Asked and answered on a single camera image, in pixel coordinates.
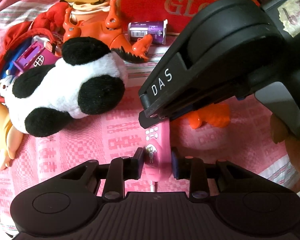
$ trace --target ridged surface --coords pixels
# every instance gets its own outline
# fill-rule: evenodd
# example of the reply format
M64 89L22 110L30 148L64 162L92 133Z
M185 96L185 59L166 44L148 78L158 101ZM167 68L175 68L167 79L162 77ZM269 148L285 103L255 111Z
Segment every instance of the ridged surface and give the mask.
M15 240L47 240L19 234ZM260 240L237 233L206 204L189 202L184 193L130 193L120 203L106 204L86 228L58 240ZM292 234L265 240L298 240Z

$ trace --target orange plastic animal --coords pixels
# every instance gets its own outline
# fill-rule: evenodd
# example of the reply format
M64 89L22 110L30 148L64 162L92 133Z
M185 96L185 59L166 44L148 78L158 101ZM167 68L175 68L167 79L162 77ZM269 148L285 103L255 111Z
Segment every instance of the orange plastic animal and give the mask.
M224 128L230 123L230 107L227 104L212 104L199 110L185 114L192 129L197 129L203 123L208 123L214 127Z
M76 25L70 21L72 8L66 10L63 28L65 35L63 42L74 37L93 37L104 42L108 47L119 54L119 56L130 63L147 62L146 56L152 43L152 36L147 34L134 45L124 36L120 19L117 16L116 0L110 0L110 11L105 21L79 21Z

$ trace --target red toy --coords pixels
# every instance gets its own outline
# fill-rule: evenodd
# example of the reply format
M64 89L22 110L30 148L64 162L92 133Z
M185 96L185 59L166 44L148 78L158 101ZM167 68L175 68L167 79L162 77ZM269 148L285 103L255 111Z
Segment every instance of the red toy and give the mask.
M146 57L148 49L152 43L152 36L147 34L134 45L126 39L117 16L116 0L110 0L110 11L105 21L79 21L76 25L70 22L72 8L66 9L63 28L65 35L63 42L74 37L93 37L104 42L108 47L118 53L125 61L130 63L143 63L149 60Z
M67 2L58 2L52 5L48 11L39 14L34 19L31 29L45 28L51 32L60 31L64 22L64 13L68 7Z
M192 129L197 129L203 123L224 128L230 123L230 107L228 104L211 104L199 110L189 112L181 118L187 118Z

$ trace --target pink bedsheet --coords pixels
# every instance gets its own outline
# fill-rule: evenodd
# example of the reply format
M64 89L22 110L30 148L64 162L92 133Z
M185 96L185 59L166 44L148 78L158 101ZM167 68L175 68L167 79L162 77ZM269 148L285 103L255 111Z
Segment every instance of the pink bedsheet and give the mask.
M33 19L47 10L47 4L58 0L17 1L0 0L0 44L7 27ZM146 145L145 131L138 123L138 113L142 110L138 99L139 87L133 84L138 84L135 82L137 79L146 77L162 55L154 52L154 60L147 64L127 65L130 87L113 111L76 120L48 138L24 137L12 166L0 171L1 219L10 216L10 203L21 191L86 160L109 163L119 156L132 156L137 147ZM200 157L209 163L226 158L292 187L298 176L287 160L284 146L275 145L270 139L270 112L253 97L244 101L231 98L227 102L231 106L231 124L228 127L218 129L206 125L192 130L187 120L174 121L171 123L171 145L177 146L183 155ZM158 185L159 191L187 191L187 188L187 181L173 178ZM127 181L127 191L150 191L149 183L144 176L138 181ZM12 224L5 226L13 230Z

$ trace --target black ear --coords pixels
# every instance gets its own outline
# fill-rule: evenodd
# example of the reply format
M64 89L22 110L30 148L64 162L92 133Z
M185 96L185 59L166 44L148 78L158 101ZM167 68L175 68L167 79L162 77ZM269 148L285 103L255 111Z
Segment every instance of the black ear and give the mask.
M78 105L85 114L103 114L117 106L124 91L120 78L109 75L90 78L80 87Z
M91 37L71 38L62 46L62 57L72 66L98 60L110 52L106 44Z

